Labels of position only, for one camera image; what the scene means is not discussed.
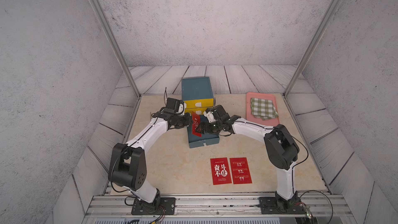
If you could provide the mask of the red postcard must text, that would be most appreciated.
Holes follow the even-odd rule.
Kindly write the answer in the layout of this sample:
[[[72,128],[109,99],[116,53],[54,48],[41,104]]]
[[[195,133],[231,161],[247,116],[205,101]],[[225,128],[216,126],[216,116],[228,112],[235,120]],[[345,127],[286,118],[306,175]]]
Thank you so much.
[[[201,130],[200,130],[201,119],[200,115],[196,112],[192,112],[192,134],[198,137],[201,137]]]

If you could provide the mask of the yellow bottom drawer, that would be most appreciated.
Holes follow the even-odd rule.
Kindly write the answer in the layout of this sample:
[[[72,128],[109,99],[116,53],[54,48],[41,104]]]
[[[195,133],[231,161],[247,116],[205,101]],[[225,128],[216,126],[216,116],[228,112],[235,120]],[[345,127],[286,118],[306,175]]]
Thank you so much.
[[[213,108],[213,106],[206,106],[206,107],[193,106],[191,108],[186,108],[184,110],[184,113],[189,113],[189,114],[195,113],[197,115],[203,115],[206,110],[211,109],[211,108]]]

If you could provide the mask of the yellow drawer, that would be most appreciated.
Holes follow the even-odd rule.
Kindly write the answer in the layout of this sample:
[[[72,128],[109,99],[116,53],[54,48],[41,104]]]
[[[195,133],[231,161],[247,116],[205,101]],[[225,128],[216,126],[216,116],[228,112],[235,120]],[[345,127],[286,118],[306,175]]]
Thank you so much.
[[[213,108],[213,106],[206,106],[206,107],[193,106],[191,108],[186,108],[184,110],[184,113],[189,113],[189,114],[195,113],[197,115],[203,115],[206,110],[211,109],[211,108]]]
[[[209,108],[214,105],[214,98],[211,99],[195,99],[195,100],[184,100],[187,109],[194,108]]]

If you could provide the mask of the teal bottom drawer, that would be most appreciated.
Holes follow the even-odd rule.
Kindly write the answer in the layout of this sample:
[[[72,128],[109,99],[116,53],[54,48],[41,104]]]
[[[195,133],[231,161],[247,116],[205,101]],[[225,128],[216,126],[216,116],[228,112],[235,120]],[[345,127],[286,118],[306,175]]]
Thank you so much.
[[[203,115],[200,115],[201,122],[208,122],[207,118]],[[201,137],[195,136],[192,134],[192,125],[187,127],[188,132],[188,144],[190,148],[197,148],[203,146],[209,146],[218,144],[220,141],[219,135],[214,134],[202,134]]]

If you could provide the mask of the yellow top drawer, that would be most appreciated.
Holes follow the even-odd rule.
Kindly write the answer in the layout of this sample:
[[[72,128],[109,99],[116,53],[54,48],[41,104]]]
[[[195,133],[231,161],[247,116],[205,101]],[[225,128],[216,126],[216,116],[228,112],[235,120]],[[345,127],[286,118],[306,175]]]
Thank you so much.
[[[211,99],[195,99],[195,100],[184,100],[187,109],[194,108],[209,108],[214,105],[214,98]]]

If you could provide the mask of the teal drawer cabinet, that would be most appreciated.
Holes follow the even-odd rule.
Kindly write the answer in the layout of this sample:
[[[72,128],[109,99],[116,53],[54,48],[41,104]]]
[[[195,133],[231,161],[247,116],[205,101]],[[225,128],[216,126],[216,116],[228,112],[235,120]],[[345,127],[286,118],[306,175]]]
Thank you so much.
[[[209,77],[183,78],[181,81],[182,100],[214,98]]]

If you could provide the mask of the red postcard chinese text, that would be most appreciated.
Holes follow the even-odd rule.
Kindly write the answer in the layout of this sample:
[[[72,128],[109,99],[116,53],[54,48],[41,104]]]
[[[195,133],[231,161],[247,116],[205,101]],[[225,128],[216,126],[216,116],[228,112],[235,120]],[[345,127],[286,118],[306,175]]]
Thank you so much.
[[[232,183],[230,167],[227,158],[211,158],[210,164],[213,185]]]

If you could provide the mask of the red postcard english text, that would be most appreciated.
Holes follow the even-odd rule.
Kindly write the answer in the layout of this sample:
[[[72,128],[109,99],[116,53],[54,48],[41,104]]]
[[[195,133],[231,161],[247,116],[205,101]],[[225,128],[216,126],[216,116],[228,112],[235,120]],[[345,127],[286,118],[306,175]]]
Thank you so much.
[[[247,158],[230,158],[233,184],[251,184],[252,179]]]

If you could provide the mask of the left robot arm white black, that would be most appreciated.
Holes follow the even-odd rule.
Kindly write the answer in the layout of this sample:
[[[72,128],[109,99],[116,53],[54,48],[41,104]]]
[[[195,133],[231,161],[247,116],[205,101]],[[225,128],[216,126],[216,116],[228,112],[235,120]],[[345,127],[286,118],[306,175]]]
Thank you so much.
[[[185,113],[186,103],[167,98],[166,105],[151,115],[149,124],[125,144],[118,143],[112,150],[108,180],[136,196],[146,208],[157,210],[161,204],[160,191],[148,180],[146,154],[167,131],[188,127],[192,118]]]

